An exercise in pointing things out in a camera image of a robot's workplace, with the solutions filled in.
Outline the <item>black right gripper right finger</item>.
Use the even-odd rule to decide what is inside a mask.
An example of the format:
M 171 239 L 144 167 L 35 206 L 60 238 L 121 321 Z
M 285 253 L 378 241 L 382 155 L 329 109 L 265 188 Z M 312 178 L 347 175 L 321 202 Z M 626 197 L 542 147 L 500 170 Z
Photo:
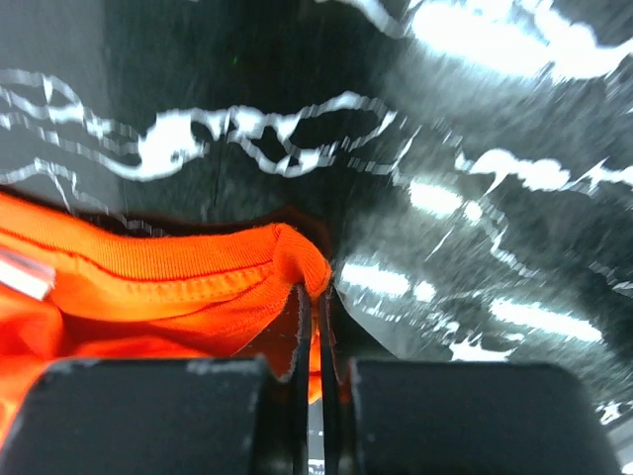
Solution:
M 582 383 L 561 367 L 420 362 L 336 348 L 343 315 L 319 300 L 328 474 L 616 474 Z

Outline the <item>orange t-shirt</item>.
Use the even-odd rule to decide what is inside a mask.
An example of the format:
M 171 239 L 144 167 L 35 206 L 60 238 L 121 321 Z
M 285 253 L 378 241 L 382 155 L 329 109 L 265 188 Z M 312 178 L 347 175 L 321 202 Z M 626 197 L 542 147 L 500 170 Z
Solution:
M 231 357 L 331 267 L 292 227 L 123 237 L 1 198 L 1 427 L 35 380 L 68 358 Z

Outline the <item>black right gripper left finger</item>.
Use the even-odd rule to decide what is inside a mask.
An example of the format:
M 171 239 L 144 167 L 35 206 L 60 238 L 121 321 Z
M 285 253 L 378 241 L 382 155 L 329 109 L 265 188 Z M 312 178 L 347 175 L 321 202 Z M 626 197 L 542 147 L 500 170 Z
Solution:
M 37 379 L 1 448 L 5 474 L 304 474 L 310 300 L 230 359 L 73 359 Z

